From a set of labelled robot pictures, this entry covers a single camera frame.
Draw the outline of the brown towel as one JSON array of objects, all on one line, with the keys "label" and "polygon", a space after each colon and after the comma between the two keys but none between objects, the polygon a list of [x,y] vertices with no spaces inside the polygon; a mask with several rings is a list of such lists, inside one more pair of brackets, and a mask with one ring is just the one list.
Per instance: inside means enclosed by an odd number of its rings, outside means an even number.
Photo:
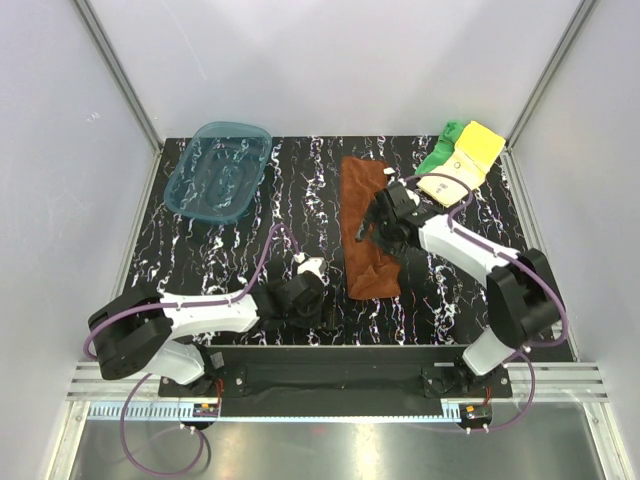
[{"label": "brown towel", "polygon": [[387,164],[345,156],[340,170],[340,232],[347,294],[353,300],[390,299],[401,293],[399,263],[372,242],[371,228],[356,236],[375,193],[387,185]]}]

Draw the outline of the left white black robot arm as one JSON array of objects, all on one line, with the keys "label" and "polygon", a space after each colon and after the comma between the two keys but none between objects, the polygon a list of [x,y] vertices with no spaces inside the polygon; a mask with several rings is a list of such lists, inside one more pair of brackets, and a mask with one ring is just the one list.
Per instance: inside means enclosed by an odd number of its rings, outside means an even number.
[{"label": "left white black robot arm", "polygon": [[144,372],[203,396],[215,386],[212,360],[200,347],[181,343],[181,338],[277,329],[283,324],[313,328],[321,322],[324,295],[323,281],[312,271],[220,295],[161,294],[141,285],[89,318],[84,348],[94,349],[92,357],[107,381]]}]

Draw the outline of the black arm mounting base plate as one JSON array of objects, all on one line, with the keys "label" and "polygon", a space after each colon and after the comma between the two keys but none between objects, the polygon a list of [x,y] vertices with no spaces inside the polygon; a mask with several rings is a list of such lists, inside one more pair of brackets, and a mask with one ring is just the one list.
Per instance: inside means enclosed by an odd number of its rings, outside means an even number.
[{"label": "black arm mounting base plate", "polygon": [[215,346],[206,352],[227,398],[276,388],[304,393],[390,389],[435,399],[512,396],[506,369],[498,366],[475,377],[456,346]]}]

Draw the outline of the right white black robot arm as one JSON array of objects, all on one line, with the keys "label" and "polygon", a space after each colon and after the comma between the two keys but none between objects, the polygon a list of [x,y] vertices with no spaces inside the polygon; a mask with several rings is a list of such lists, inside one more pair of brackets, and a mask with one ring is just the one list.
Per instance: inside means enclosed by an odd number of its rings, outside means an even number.
[{"label": "right white black robot arm", "polygon": [[409,248],[435,254],[485,289],[488,327],[464,349],[453,374],[457,390],[472,397],[488,387],[497,367],[568,318],[544,253],[491,242],[455,221],[455,214],[424,208],[404,183],[392,182],[373,195],[355,240],[369,238],[396,258]]}]

